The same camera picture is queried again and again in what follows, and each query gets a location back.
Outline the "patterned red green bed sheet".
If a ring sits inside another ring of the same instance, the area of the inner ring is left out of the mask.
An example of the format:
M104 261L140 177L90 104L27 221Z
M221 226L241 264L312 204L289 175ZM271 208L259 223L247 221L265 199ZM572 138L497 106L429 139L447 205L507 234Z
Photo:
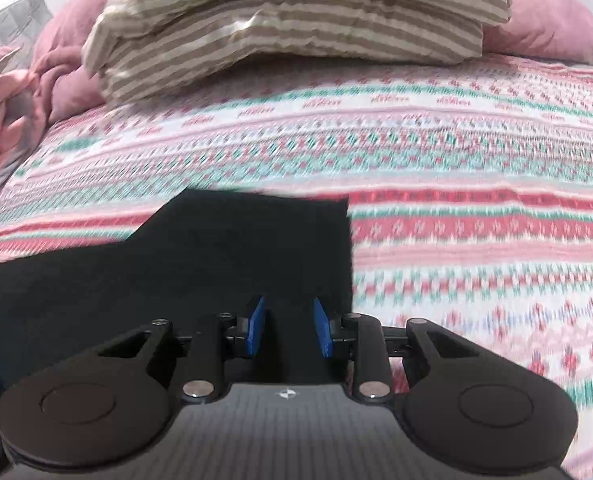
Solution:
M353 306L426 315L560 382L593 479L593 66L328 60L51 127L0 194L0 263L123 240L184 188L346 198Z

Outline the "beige striped folded quilt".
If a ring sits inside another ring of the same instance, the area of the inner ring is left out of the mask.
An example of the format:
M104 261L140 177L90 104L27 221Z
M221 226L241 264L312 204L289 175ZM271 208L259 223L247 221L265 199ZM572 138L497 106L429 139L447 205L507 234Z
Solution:
M264 54L457 64L510 15L510 0L108 0L83 64L124 104Z

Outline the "grey padded headboard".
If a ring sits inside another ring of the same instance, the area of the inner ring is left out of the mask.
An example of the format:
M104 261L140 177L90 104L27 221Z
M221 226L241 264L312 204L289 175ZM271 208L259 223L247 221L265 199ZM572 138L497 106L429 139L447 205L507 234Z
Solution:
M32 58L34 44L52 19L45 0L18 0L0 9L0 47L20 47Z

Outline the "pink grey comforter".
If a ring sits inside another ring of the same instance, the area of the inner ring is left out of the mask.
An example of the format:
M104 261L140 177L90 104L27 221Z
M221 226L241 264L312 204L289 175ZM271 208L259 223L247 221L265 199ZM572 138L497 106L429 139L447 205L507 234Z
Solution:
M31 70L9 70L14 47L0 47L0 190L45 132L46 114Z

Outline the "black pants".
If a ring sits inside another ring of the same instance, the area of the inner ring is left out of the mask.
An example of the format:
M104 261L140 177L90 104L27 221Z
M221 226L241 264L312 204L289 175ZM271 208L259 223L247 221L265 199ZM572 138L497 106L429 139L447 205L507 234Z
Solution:
M249 371L262 382L341 382L313 319L352 309L345 200L187 190L123 242L0 264L0 379L8 384L156 318L183 334L207 314L267 318Z

